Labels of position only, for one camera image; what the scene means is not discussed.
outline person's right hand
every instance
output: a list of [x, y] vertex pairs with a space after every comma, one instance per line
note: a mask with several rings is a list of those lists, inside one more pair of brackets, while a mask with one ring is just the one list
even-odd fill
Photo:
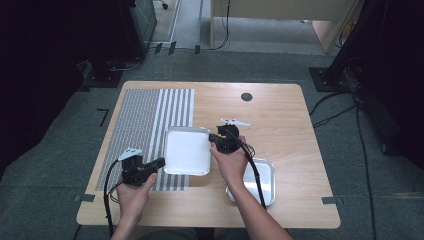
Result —
[[[244, 136], [239, 139], [246, 143]], [[246, 171], [247, 158], [242, 148], [239, 148], [233, 153], [221, 153], [216, 148], [215, 143], [212, 143], [210, 149], [212, 155], [218, 162], [219, 171], [228, 186], [244, 186], [243, 176]]]

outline hand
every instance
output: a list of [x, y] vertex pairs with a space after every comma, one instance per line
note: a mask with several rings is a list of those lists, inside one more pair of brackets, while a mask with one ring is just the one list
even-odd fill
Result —
[[137, 225], [140, 222], [144, 208], [149, 201], [149, 191], [156, 183], [157, 173], [152, 173], [140, 187], [121, 184], [117, 187], [121, 218], [119, 223]]
[[[246, 143], [244, 136], [239, 137], [240, 141]], [[212, 155], [218, 162], [219, 171], [228, 186], [244, 186], [243, 176], [246, 171], [247, 158], [242, 148], [237, 151], [225, 154], [218, 151], [215, 143], [212, 143], [210, 149]]]

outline silver tray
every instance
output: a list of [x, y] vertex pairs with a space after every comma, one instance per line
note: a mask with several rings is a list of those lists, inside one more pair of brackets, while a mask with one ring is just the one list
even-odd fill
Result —
[[[275, 200], [274, 165], [270, 161], [264, 159], [255, 158], [253, 159], [253, 162], [255, 163], [260, 175], [262, 194], [264, 196], [265, 205], [269, 206]], [[243, 176], [243, 181], [247, 190], [256, 198], [256, 200], [258, 200], [258, 202], [261, 202], [259, 198], [258, 188], [256, 186], [255, 175], [250, 164], [248, 164], [246, 167], [246, 171], [244, 172]], [[234, 197], [228, 187], [225, 191], [230, 201], [234, 202]]]
[[206, 175], [211, 167], [209, 129], [170, 127], [165, 136], [164, 171], [168, 174]]

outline black circle marker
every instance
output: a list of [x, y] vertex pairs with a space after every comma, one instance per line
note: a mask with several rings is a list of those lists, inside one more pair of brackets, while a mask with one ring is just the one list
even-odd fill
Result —
[[243, 101], [249, 102], [253, 99], [253, 96], [250, 93], [243, 93], [241, 95], [241, 99], [243, 99]]

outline white square plate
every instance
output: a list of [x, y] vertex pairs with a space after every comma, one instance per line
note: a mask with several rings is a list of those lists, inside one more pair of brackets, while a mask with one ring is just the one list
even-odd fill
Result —
[[168, 174], [206, 175], [210, 171], [210, 131], [196, 127], [170, 127], [166, 132], [164, 171]]

